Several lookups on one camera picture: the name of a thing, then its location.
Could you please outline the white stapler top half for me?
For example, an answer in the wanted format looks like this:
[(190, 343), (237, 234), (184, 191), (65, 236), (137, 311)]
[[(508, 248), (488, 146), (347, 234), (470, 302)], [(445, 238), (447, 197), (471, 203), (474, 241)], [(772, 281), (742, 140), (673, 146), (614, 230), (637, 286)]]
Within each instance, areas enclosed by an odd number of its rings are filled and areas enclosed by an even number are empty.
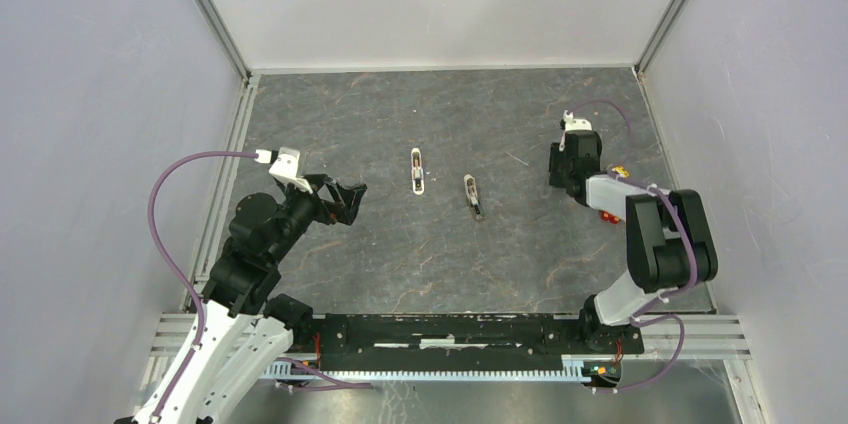
[(415, 195), (423, 195), (425, 189), (425, 174), (421, 151), (417, 147), (412, 148), (410, 151), (410, 165), (412, 191)]

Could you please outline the beige stapler base half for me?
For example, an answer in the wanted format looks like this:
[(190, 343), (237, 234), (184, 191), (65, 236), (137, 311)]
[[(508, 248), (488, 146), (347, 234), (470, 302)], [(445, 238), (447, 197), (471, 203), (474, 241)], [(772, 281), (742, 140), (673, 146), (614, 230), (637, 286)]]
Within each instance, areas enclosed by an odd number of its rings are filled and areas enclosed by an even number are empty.
[(474, 176), (466, 174), (463, 177), (466, 203), (471, 213), (472, 218), (476, 222), (482, 222), (485, 219), (482, 209), (481, 199), (477, 182)]

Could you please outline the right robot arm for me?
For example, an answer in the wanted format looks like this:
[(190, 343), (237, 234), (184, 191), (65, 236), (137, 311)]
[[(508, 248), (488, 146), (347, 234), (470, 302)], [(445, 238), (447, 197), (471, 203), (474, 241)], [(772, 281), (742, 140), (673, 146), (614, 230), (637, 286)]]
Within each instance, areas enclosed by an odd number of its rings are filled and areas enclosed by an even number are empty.
[(601, 167), (602, 141), (590, 130), (566, 130), (552, 144), (549, 183), (577, 203), (625, 224), (626, 269), (590, 296), (577, 336), (602, 352), (634, 329), (642, 315), (671, 297), (713, 280), (719, 269), (703, 201), (690, 189), (664, 190)]

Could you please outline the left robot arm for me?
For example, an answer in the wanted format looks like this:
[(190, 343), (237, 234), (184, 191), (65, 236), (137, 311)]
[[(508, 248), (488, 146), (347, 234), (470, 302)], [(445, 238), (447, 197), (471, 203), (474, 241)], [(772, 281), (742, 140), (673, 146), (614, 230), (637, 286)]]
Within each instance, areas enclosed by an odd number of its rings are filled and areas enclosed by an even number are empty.
[(279, 355), (312, 343), (311, 307), (272, 293), (279, 265), (311, 224), (352, 225), (367, 187), (324, 174), (277, 185), (282, 202), (266, 193), (238, 202), (200, 294), (194, 333), (128, 422), (224, 423)]

